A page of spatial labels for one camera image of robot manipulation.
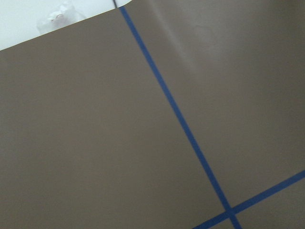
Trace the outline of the clear plastic bag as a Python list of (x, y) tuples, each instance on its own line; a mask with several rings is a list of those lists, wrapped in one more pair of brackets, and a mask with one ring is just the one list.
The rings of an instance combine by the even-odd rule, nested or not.
[(75, 8), (71, 0), (65, 0), (37, 20), (37, 30), (41, 35), (44, 35), (85, 19), (86, 17)]

